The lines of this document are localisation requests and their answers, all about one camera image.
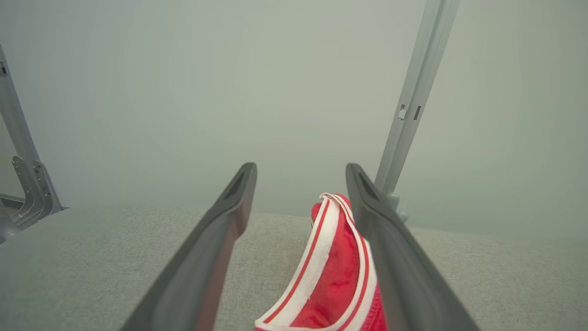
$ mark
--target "metal pole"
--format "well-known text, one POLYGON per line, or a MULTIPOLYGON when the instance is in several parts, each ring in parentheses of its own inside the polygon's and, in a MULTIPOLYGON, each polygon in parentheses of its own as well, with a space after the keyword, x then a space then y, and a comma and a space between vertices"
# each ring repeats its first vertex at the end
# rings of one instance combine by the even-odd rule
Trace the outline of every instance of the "metal pole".
POLYGON ((377 171, 375 186, 390 204, 398 204, 394 189, 425 110, 459 0, 428 0, 416 37, 396 115, 377 171))
POLYGON ((19 165, 21 167, 20 171, 26 171, 30 175, 30 178, 34 178, 31 187, 36 191, 38 196, 44 197, 46 192, 51 192, 50 210, 61 210, 62 207, 44 166, 42 167, 42 176, 39 176, 42 164, 38 164, 39 154, 33 143, 31 132, 26 124, 25 116, 16 94, 16 89, 12 83, 12 77, 2 50, 2 45, 0 45, 0 115, 4 119, 16 153, 22 158, 21 161, 23 163, 19 165))

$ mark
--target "white stripe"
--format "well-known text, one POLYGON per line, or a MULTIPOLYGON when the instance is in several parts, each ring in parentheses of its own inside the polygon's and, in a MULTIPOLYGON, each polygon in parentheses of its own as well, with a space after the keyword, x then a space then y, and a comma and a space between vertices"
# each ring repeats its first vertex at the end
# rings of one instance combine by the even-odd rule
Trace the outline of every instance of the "white stripe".
MULTIPOLYGON (((353 218, 353 213, 351 212, 349 205, 347 205, 347 202, 345 202, 345 200, 343 198, 341 198, 337 195, 333 195, 333 197, 335 199, 337 199, 337 201, 340 202, 341 206, 343 207, 343 211, 345 212, 345 216, 347 217, 347 219, 355 222, 355 220, 353 218)), ((354 224, 350 224, 349 226, 351 226, 354 234, 357 233, 357 230, 355 229, 354 224)), ((369 310, 372 307, 373 296, 376 293, 377 275, 376 275, 376 268, 373 263, 372 250, 370 249, 369 243, 367 241, 365 241, 365 244, 366 244, 366 249, 367 249, 367 260, 369 262, 369 273, 367 275, 366 291, 365 291, 365 294, 363 295, 362 302, 359 303, 360 304, 359 309, 358 309, 357 313, 355 314, 355 316, 353 317, 353 320, 351 321, 351 323, 349 323, 347 330, 361 329, 366 318, 368 317, 369 310)), ((363 251, 363 247, 362 247, 361 242, 358 242, 358 249, 360 251, 363 251)))
MULTIPOLYGON (((359 330, 359 329, 361 329, 363 322, 365 321, 365 319, 368 315, 369 309, 372 305, 372 300, 373 300, 373 295, 375 293, 375 288, 377 285, 376 272, 373 268, 373 260, 371 257, 371 252, 369 251, 368 243, 366 243, 368 256, 366 257, 363 254, 363 246, 361 243, 361 237, 360 237, 359 233, 357 232, 357 230, 355 229, 355 225, 352 221, 353 214, 351 213, 351 210, 349 209, 349 206, 344 201, 344 199, 340 198, 337 195, 329 194, 329 193, 323 193, 320 196, 321 196, 321 198, 328 198, 332 202, 336 202, 337 206, 343 207, 343 211, 345 212, 345 218, 347 220, 349 227, 351 228, 351 231, 353 233, 353 236, 355 238, 356 245, 358 248, 359 277, 358 277, 358 283, 357 283, 357 287, 355 289, 355 293, 353 294, 353 298, 351 299, 351 302, 350 302, 349 306, 347 307, 347 309, 343 312, 343 315, 341 315, 341 317, 334 324, 332 324, 328 327, 324 327, 321 329, 314 329, 314 330, 317 330, 317 331, 338 330, 345 322, 347 322, 348 318, 351 316, 351 313, 353 312, 353 310, 355 309, 355 307, 358 304, 360 305, 358 308, 358 311, 356 312, 356 315, 353 318, 353 320, 349 323, 347 330, 359 330), (369 259, 369 261, 370 261, 370 270, 369 270, 369 275, 368 275, 368 279, 367 279, 367 288, 366 288, 363 300, 362 300, 362 302, 358 302, 359 296, 361 295, 362 286, 363 286, 363 279, 365 277, 365 268, 366 268, 365 259, 369 259)), ((311 294, 312 294, 312 291, 310 293, 308 293, 308 295, 306 296, 306 300, 308 300, 308 298, 310 297, 311 294)), ((288 325, 290 325, 292 322, 290 322, 290 323, 276 323, 276 319, 274 319, 273 321, 271 321, 271 324, 264 324, 263 321, 264 321, 264 319, 257 320, 255 322, 255 326, 259 327, 259 328, 263 328, 268 331, 307 330, 307 328, 304 328, 304 327, 289 327, 288 325)))
POLYGON ((312 227, 310 239, 306 244, 305 251, 302 255, 302 258, 300 259, 300 263, 296 268, 296 272, 294 273, 292 280, 288 284, 288 287, 278 302, 276 302, 276 304, 273 305, 273 307, 268 310, 268 312, 263 314, 262 317, 255 321, 256 327, 263 327, 264 329, 267 329, 268 325, 264 324, 263 321, 279 308, 279 306, 284 302, 292 290, 292 287, 296 283, 296 280, 302 271, 304 262, 308 257, 312 242, 317 236, 317 229, 319 228, 317 222, 320 221, 323 212, 325 212, 325 217, 323 219, 323 224, 320 227, 321 230, 316 241, 315 249, 310 257, 308 266, 306 267, 306 270, 302 275, 300 282, 298 283, 298 287, 284 308, 273 318, 273 320, 270 321, 270 323, 272 325, 290 325, 292 322, 294 322, 302 308, 304 308, 304 305, 306 304, 306 301, 312 292, 314 292, 316 284, 320 279, 320 275, 322 274, 326 262, 329 259, 329 252, 333 244, 333 239, 335 238, 339 220, 339 204, 335 201, 331 201, 329 203, 329 208, 327 208, 325 211, 327 201, 329 201, 329 199, 325 198, 320 206, 319 212, 317 214, 318 219, 315 221, 315 226, 312 227))

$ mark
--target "metal bracket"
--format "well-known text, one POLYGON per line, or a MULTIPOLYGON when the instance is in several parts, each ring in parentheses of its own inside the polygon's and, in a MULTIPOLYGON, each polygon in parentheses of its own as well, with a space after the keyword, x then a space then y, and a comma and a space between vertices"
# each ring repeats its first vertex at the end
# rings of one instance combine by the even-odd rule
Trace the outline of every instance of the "metal bracket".
POLYGON ((39 181, 39 187, 43 194, 43 209, 39 216, 39 219, 41 219, 47 215, 61 211, 62 208, 57 200, 55 192, 53 191, 53 187, 50 185, 49 175, 47 174, 47 168, 45 168, 45 165, 41 161, 35 160, 33 162, 33 169, 35 170, 37 180, 39 181))
POLYGON ((25 202, 16 214, 11 217, 11 220, 17 227, 24 229, 22 226, 25 223, 37 219, 43 208, 43 201, 34 186, 26 162, 22 158, 15 156, 12 158, 12 165, 25 192, 25 202))

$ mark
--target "gray metal frame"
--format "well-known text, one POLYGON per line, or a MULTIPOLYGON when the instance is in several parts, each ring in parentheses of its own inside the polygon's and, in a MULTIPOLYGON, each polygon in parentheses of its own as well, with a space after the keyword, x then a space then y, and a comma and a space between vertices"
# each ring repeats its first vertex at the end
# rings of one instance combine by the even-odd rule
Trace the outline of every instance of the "gray metal frame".
POLYGON ((423 116, 458 6, 459 0, 427 0, 425 5, 412 59, 374 181, 390 204, 398 204, 399 197, 393 192, 423 116))
POLYGON ((49 214, 62 210, 62 207, 47 170, 39 161, 39 154, 26 124, 2 45, 0 45, 0 89, 4 92, 2 96, 6 98, 6 102, 0 104, 0 115, 4 119, 18 154, 13 158, 12 163, 25 192, 23 206, 11 219, 23 229, 49 214))

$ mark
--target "upholstered surface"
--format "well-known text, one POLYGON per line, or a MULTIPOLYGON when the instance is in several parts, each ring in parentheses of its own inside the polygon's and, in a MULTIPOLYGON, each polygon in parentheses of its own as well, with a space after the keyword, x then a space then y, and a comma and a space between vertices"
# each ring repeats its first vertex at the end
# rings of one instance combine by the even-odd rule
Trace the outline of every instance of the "upholstered surface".
MULTIPOLYGON (((0 330, 117 330, 202 216, 96 206, 47 217, 0 245, 0 330)), ((251 330, 282 294, 307 217, 252 215, 231 257, 217 330, 251 330)), ((588 245, 413 229, 486 330, 588 329, 588 245)))

